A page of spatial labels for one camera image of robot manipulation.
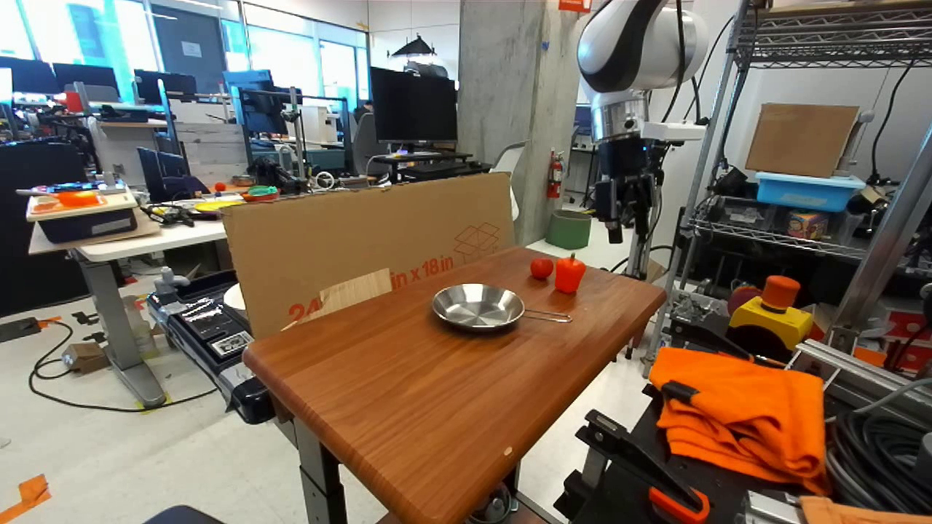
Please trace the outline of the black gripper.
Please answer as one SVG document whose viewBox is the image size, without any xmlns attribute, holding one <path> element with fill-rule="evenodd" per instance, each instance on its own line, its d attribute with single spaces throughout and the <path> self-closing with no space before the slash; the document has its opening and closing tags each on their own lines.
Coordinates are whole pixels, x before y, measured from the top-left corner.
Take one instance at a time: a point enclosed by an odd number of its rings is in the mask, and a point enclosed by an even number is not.
<svg viewBox="0 0 932 524">
<path fill-rule="evenodd" d="M 658 139 L 619 137 L 596 147 L 593 216 L 609 219 L 609 245 L 624 245 L 624 221 L 641 219 L 653 236 L 660 210 L 653 205 L 653 187 L 664 181 L 660 162 L 666 147 Z"/>
</svg>

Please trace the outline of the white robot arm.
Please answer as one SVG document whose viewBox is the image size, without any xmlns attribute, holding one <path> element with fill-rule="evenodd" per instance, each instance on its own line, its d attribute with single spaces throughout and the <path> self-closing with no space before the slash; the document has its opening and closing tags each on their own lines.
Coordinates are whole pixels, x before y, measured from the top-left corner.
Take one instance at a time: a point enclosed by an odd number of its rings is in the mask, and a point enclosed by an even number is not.
<svg viewBox="0 0 932 524">
<path fill-rule="evenodd" d="M 631 105 L 682 88 L 705 56 L 705 24 L 683 0 L 606 0 L 578 34 L 577 69 L 589 90 L 600 169 L 590 211 L 610 245 L 624 242 L 625 226 L 647 238 L 660 159 L 693 139 L 693 131 L 638 117 Z"/>
</svg>

